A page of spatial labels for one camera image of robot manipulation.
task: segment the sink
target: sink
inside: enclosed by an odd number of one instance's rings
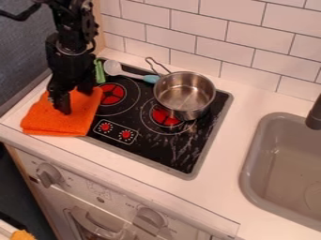
[[[321,131],[284,112],[260,121],[239,185],[257,207],[321,232]]]

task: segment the metal spoon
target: metal spoon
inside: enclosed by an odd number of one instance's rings
[[[105,63],[103,64],[103,68],[105,70],[105,72],[110,75],[110,76],[126,76],[129,78],[133,78],[133,79],[140,79],[143,80],[144,82],[147,83],[156,83],[160,77],[157,75],[138,75],[138,74],[133,74],[127,71],[124,71],[121,67],[121,64],[115,60],[107,60],[105,61]]]

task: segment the gray wall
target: gray wall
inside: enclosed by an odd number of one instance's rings
[[[19,13],[31,0],[0,0],[0,8]],[[4,106],[46,68],[45,39],[54,32],[52,13],[47,6],[26,22],[0,16],[0,115]]]

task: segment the oven handle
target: oven handle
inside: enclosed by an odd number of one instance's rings
[[[130,234],[128,231],[122,229],[119,232],[108,231],[94,224],[90,219],[88,219],[88,212],[80,207],[73,207],[70,211],[72,218],[82,226],[84,229],[90,233],[96,235],[101,239],[106,240],[134,240],[135,236]]]

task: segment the red burner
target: red burner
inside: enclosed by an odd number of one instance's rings
[[[101,97],[102,105],[113,105],[117,102],[121,101],[125,96],[124,87],[114,84],[107,83],[100,87],[103,91],[103,95]]]
[[[175,126],[181,123],[180,120],[175,117],[171,117],[168,111],[160,107],[156,107],[153,109],[152,117],[156,123],[166,127]]]

